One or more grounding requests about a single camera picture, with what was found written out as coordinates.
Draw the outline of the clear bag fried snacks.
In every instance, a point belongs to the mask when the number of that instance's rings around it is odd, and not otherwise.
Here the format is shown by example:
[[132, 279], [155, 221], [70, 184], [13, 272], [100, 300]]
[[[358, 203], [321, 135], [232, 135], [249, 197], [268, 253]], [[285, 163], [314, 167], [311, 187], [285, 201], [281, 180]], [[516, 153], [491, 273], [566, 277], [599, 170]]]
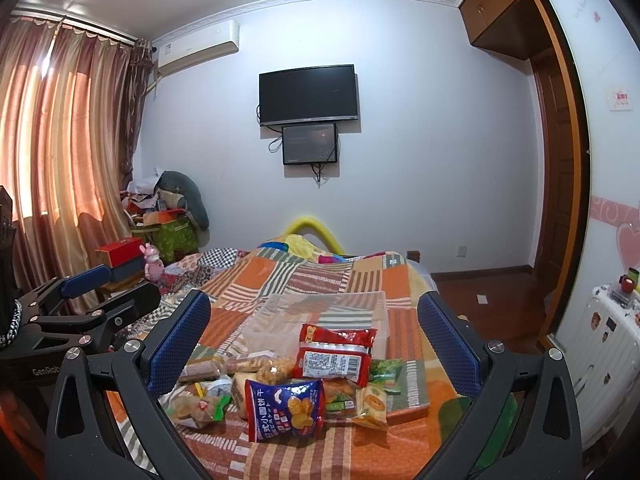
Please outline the clear bag fried snacks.
[[294, 367], [295, 362], [286, 356], [264, 359], [255, 373], [255, 380], [266, 385], [285, 384], [292, 378]]

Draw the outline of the pink orange curtain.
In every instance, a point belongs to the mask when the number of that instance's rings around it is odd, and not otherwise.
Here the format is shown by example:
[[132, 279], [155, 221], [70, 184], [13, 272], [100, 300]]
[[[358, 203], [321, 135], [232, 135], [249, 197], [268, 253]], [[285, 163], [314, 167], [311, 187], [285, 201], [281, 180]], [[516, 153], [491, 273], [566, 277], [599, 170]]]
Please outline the pink orange curtain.
[[150, 52], [34, 18], [1, 29], [1, 183], [13, 200], [17, 285], [96, 266], [129, 236], [132, 176]]

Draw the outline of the wooden wardrobe cabinet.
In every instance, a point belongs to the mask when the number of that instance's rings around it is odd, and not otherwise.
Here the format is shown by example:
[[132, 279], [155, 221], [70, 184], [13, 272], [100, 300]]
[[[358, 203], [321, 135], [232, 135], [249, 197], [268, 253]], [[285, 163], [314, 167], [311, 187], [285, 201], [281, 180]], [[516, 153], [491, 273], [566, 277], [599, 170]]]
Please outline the wooden wardrobe cabinet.
[[460, 12], [473, 47], [518, 60], [551, 47], [534, 0], [463, 0]]

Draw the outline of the yellow fries snack bag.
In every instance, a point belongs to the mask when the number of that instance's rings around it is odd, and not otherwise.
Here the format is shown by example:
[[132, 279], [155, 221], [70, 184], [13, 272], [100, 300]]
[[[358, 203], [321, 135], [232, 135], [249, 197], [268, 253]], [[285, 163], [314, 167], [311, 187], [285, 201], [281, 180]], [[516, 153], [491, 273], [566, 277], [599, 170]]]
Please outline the yellow fries snack bag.
[[199, 398], [206, 396], [231, 396], [232, 379], [227, 375], [222, 375], [214, 380], [200, 380], [194, 384], [195, 392]]

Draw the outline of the beige wrapped cake block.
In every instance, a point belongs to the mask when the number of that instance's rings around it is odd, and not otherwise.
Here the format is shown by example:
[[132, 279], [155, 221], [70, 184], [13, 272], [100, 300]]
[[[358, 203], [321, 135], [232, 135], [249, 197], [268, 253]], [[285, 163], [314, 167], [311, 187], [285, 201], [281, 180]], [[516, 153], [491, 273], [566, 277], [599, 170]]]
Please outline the beige wrapped cake block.
[[259, 382], [262, 379], [262, 374], [256, 373], [244, 373], [237, 372], [233, 375], [231, 385], [231, 395], [236, 409], [238, 410], [240, 419], [247, 420], [246, 411], [246, 394], [245, 384], [248, 380], [254, 380]]

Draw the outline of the red snack bag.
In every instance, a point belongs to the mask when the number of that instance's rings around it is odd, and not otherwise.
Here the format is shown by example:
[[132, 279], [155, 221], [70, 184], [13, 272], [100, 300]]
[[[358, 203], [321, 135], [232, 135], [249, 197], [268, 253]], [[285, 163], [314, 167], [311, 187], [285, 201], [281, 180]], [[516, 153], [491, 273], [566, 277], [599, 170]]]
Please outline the red snack bag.
[[293, 378], [347, 379], [363, 388], [369, 380], [369, 366], [378, 331], [329, 330], [304, 324], [299, 332]]

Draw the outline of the small black wall monitor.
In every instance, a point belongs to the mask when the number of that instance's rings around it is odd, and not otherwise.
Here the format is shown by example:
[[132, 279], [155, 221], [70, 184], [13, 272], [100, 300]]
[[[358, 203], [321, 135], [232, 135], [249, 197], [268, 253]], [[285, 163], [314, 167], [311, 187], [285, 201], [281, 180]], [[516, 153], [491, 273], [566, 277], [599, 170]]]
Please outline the small black wall monitor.
[[282, 129], [282, 156], [285, 166], [336, 164], [336, 125], [285, 126]]

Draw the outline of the long purple biscuit pack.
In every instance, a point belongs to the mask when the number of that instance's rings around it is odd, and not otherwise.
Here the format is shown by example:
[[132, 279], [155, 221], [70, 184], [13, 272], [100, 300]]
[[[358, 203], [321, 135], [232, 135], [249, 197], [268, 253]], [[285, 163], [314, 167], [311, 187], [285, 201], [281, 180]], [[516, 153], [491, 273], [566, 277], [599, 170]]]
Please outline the long purple biscuit pack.
[[207, 359], [192, 360], [186, 363], [180, 373], [178, 384], [192, 384], [192, 382], [212, 382], [227, 374], [227, 364], [224, 360], [212, 356]]

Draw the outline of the yellow plush pillow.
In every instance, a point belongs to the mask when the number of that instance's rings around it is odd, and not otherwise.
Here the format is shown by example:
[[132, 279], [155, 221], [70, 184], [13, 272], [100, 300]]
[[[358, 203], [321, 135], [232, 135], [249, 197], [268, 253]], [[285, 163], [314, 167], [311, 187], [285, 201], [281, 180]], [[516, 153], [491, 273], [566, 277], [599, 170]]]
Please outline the yellow plush pillow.
[[293, 220], [284, 230], [282, 242], [293, 255], [307, 260], [345, 255], [344, 248], [331, 231], [314, 217], [301, 216]]

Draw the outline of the patchwork orange bed blanket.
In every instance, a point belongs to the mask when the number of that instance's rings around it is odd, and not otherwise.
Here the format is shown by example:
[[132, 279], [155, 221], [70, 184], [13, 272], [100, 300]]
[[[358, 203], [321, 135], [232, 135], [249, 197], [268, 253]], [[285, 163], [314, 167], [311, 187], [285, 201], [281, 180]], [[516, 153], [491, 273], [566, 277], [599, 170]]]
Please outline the patchwork orange bed blanket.
[[170, 426], [215, 479], [410, 479], [470, 399], [420, 329], [432, 278], [397, 252], [302, 257], [270, 242], [219, 269], [193, 258], [134, 326], [145, 337], [197, 289], [209, 382], [160, 397]]

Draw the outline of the white suitcase with stickers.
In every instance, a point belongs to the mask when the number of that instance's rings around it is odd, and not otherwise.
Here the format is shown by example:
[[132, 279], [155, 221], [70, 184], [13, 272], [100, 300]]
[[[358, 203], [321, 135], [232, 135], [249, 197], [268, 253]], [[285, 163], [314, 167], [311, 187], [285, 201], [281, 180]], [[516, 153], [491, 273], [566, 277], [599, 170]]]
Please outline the white suitcase with stickers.
[[582, 447], [616, 423], [639, 381], [639, 295], [617, 285], [593, 289], [566, 362], [578, 408]]

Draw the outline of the green snack packet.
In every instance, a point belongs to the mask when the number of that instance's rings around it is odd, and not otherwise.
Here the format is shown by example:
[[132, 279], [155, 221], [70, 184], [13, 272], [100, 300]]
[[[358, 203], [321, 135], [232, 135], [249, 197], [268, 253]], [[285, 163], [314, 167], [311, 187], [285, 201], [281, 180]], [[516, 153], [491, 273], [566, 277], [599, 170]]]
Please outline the green snack packet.
[[404, 367], [402, 359], [372, 360], [369, 366], [369, 382], [383, 388], [386, 393], [401, 392], [399, 377]]

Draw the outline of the grey cushion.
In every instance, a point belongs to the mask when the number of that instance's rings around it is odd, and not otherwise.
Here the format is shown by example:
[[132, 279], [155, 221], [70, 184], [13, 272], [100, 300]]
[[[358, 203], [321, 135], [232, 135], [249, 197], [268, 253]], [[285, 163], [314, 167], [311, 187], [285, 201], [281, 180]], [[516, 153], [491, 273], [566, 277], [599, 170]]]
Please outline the grey cushion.
[[155, 185], [158, 197], [168, 209], [183, 209], [190, 221], [201, 231], [209, 228], [209, 218], [200, 189], [186, 174], [165, 170]]

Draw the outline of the blue chips snack bag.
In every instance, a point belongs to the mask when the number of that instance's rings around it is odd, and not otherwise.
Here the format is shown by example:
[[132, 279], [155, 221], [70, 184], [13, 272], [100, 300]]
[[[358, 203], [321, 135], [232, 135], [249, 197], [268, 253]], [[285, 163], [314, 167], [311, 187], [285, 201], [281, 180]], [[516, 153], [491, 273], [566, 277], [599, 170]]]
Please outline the blue chips snack bag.
[[287, 434], [314, 438], [322, 431], [326, 397], [320, 379], [282, 385], [247, 380], [244, 388], [250, 442]]

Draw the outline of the white air conditioner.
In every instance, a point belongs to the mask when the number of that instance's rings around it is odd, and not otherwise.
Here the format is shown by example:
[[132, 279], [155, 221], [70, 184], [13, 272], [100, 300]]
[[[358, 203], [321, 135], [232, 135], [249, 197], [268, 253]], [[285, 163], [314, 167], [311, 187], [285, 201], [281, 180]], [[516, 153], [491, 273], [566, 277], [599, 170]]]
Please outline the white air conditioner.
[[235, 54], [240, 50], [240, 25], [235, 20], [189, 32], [157, 48], [157, 71], [171, 75], [179, 70]]

